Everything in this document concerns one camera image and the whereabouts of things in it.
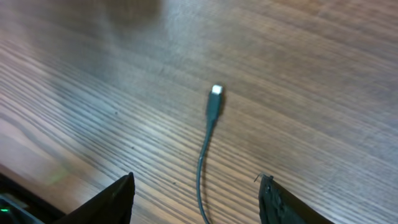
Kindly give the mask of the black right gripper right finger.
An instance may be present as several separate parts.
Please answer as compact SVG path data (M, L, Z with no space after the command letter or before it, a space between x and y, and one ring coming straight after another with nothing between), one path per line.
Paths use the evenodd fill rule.
M333 224L294 194L278 184L273 176L259 174L259 216L262 224Z

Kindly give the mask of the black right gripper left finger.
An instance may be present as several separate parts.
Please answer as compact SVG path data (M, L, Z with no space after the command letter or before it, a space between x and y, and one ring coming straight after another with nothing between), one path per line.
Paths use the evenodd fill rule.
M130 224L134 195L134 174L130 172L55 223Z

